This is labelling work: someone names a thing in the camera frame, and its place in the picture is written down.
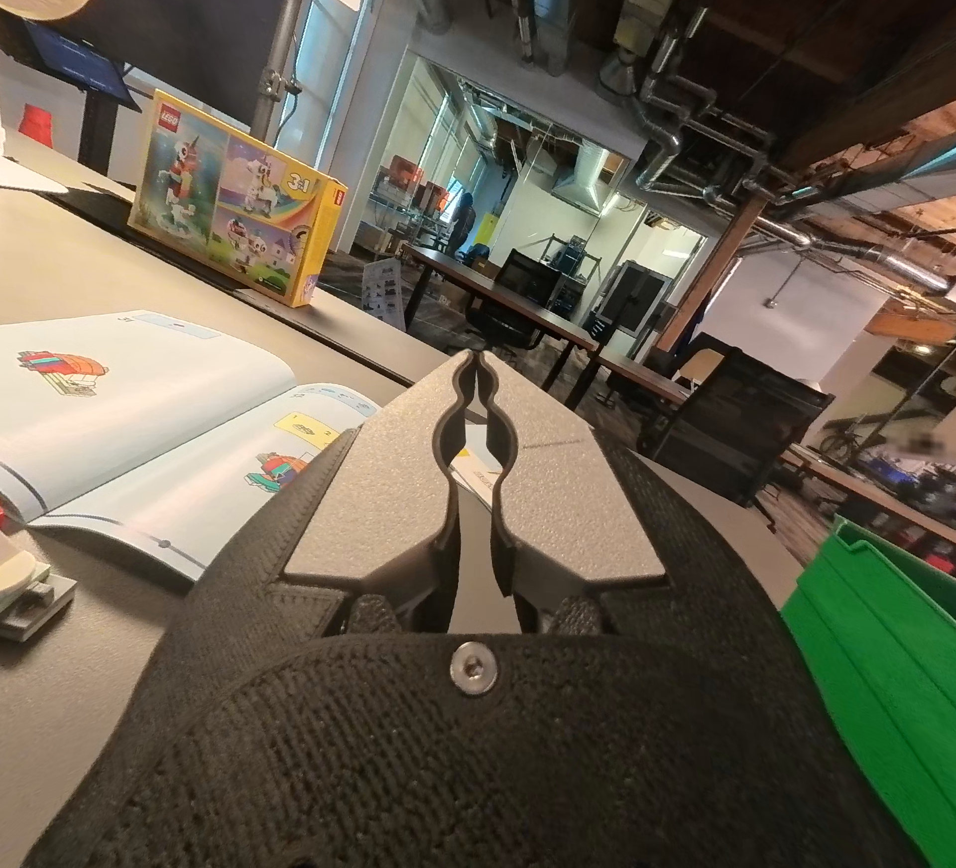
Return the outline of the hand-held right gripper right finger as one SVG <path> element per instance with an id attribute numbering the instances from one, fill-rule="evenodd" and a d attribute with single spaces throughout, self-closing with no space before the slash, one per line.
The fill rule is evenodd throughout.
<path id="1" fill-rule="evenodd" d="M 478 355 L 486 448 L 501 467 L 491 558 L 521 619 L 568 598 L 666 585 L 663 562 L 590 425 L 492 354 Z"/>

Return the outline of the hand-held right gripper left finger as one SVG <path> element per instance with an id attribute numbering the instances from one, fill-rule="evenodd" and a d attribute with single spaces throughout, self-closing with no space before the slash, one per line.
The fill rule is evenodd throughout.
<path id="1" fill-rule="evenodd" d="M 464 351 L 358 429 L 285 565 L 291 581 L 382 596 L 454 596 L 451 464 L 467 444 L 477 356 Z"/>

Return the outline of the green plastic bin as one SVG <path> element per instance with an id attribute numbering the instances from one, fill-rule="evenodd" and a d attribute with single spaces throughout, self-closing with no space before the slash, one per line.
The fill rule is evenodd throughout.
<path id="1" fill-rule="evenodd" d="M 955 582 L 837 517 L 782 609 L 844 744 L 930 866 L 955 865 Z"/>

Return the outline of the yellow toy brick set box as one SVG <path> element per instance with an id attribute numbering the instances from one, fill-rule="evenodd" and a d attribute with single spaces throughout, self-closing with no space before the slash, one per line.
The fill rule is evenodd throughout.
<path id="1" fill-rule="evenodd" d="M 131 229 L 277 300 L 308 305 L 347 187 L 157 89 Z"/>

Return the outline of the dark screen on stand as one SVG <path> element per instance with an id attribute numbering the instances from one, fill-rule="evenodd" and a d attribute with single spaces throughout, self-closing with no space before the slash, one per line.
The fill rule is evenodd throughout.
<path id="1" fill-rule="evenodd" d="M 41 70 L 83 93 L 78 162 L 107 176 L 119 109 L 141 113 L 119 66 L 88 44 L 67 38 L 50 25 L 29 19 L 23 20 L 23 24 Z"/>

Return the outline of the closed white instruction booklet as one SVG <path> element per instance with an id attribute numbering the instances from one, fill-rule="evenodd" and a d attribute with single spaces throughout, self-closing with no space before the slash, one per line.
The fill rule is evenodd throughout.
<path id="1" fill-rule="evenodd" d="M 472 492 L 487 509 L 492 508 L 494 488 L 502 473 L 494 457 L 468 444 L 453 459 L 450 470 L 460 486 Z"/>

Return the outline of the short wooden table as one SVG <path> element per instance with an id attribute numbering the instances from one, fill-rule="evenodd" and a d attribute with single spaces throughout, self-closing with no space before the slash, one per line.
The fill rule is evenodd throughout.
<path id="1" fill-rule="evenodd" d="M 594 373 L 607 372 L 606 393 L 597 400 L 609 409 L 620 403 L 639 420 L 642 430 L 668 420 L 692 394 L 669 377 L 607 349 L 590 355 L 588 366 Z"/>

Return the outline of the large black mesh chair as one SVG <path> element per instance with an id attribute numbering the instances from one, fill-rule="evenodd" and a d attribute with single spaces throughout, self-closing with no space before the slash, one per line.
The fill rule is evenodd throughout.
<path id="1" fill-rule="evenodd" d="M 639 453 L 723 499 L 751 507 L 782 454 L 834 396 L 733 348 Z"/>

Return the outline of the tan chair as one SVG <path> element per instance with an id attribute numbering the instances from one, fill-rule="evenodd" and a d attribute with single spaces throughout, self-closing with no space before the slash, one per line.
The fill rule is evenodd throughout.
<path id="1" fill-rule="evenodd" d="M 712 348 L 699 349 L 678 368 L 671 379 L 692 392 L 707 380 L 724 357 L 725 353 Z"/>

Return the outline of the white picture sign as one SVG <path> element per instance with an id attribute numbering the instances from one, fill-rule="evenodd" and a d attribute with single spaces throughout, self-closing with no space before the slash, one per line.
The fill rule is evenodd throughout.
<path id="1" fill-rule="evenodd" d="M 401 270 L 402 264 L 395 256 L 365 264 L 360 306 L 376 320 L 405 332 Z"/>

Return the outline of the black cabinet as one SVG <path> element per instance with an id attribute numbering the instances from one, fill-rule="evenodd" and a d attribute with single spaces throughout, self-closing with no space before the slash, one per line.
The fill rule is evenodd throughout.
<path id="1" fill-rule="evenodd" d="M 615 329 L 639 337 L 650 316 L 659 307 L 673 278 L 634 260 L 618 264 L 596 304 L 594 313 L 603 329 Z"/>

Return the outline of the long wooden table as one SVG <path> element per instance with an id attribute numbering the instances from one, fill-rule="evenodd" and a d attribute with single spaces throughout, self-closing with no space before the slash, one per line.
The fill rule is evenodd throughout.
<path id="1" fill-rule="evenodd" d="M 563 351 L 548 372 L 543 384 L 540 385 L 545 392 L 550 391 L 555 384 L 568 362 L 573 348 L 580 348 L 590 355 L 600 353 L 598 343 L 580 327 L 557 316 L 554 312 L 533 304 L 526 297 L 520 296 L 479 272 L 463 266 L 436 249 L 420 248 L 406 244 L 402 255 L 407 256 L 414 264 L 422 268 L 411 296 L 404 305 L 403 320 L 407 329 L 410 328 L 418 312 L 430 278 L 436 272 L 471 296 L 482 298 L 500 308 L 508 309 L 530 321 L 534 328 L 543 334 L 564 340 Z"/>

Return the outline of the black office chair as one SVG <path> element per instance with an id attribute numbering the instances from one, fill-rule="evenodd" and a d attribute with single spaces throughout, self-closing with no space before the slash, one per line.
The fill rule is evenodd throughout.
<path id="1" fill-rule="evenodd" d="M 513 249 L 494 282 L 536 307 L 547 310 L 562 277 L 555 267 Z M 472 330 L 484 337 L 484 349 L 488 351 L 503 349 L 513 353 L 533 350 L 544 336 L 543 331 L 533 327 L 529 319 L 485 298 L 471 297 L 468 300 L 465 320 Z"/>

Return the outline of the grey metal pole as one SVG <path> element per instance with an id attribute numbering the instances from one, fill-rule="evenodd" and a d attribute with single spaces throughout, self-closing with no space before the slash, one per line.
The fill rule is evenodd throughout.
<path id="1" fill-rule="evenodd" d="M 266 144 L 271 144 L 270 121 L 286 87 L 285 68 L 293 49 L 293 35 L 301 3 L 302 0 L 281 0 L 268 58 L 258 83 L 249 133 L 253 138 Z"/>

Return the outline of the open instruction booklet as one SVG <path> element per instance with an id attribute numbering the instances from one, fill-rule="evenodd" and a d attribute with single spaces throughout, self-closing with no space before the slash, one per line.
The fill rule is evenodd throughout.
<path id="1" fill-rule="evenodd" d="M 2 501 L 195 582 L 341 433 L 379 410 L 269 352 L 159 312 L 1 328 Z"/>

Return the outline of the cluttered workbench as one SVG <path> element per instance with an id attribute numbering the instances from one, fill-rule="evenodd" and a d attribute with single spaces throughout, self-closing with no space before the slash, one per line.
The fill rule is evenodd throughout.
<path id="1" fill-rule="evenodd" d="M 853 494 L 880 507 L 881 511 L 905 520 L 910 525 L 920 527 L 926 533 L 931 533 L 952 546 L 955 545 L 953 527 L 902 503 L 901 500 L 866 479 L 859 479 L 849 472 L 830 466 L 805 447 L 790 446 L 779 459 L 805 475 L 816 477 L 845 493 Z"/>

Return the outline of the metal vent hood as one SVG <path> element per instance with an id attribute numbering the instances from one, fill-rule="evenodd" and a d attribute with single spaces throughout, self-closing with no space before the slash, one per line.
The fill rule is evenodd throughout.
<path id="1" fill-rule="evenodd" d="M 574 163 L 556 170 L 550 194 L 590 217 L 600 218 L 631 165 L 631 158 L 582 139 Z"/>

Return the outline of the white round studded plate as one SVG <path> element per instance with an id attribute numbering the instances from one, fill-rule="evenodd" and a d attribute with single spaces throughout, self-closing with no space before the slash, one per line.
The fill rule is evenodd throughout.
<path id="1" fill-rule="evenodd" d="M 1 638 L 25 642 L 72 602 L 77 582 L 1 534 Z"/>

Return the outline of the wooden support post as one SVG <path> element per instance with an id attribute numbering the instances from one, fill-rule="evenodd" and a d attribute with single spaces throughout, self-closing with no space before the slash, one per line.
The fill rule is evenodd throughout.
<path id="1" fill-rule="evenodd" d="M 670 352 L 673 349 L 732 263 L 742 241 L 762 214 L 765 205 L 764 199 L 751 194 L 747 202 L 736 209 L 718 244 L 682 296 L 673 316 L 659 333 L 654 343 L 655 350 Z"/>

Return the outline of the silver spiral air duct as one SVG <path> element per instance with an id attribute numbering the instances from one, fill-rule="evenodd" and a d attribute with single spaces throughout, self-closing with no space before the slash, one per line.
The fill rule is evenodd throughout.
<path id="1" fill-rule="evenodd" d="M 776 222 L 763 216 L 756 217 L 753 228 L 765 236 L 790 245 L 797 250 L 847 256 L 867 264 L 885 267 L 891 273 L 938 295 L 954 291 L 954 276 L 939 274 L 926 266 L 913 262 L 899 251 L 885 245 L 821 237 L 812 232 L 797 229 L 793 225 Z"/>

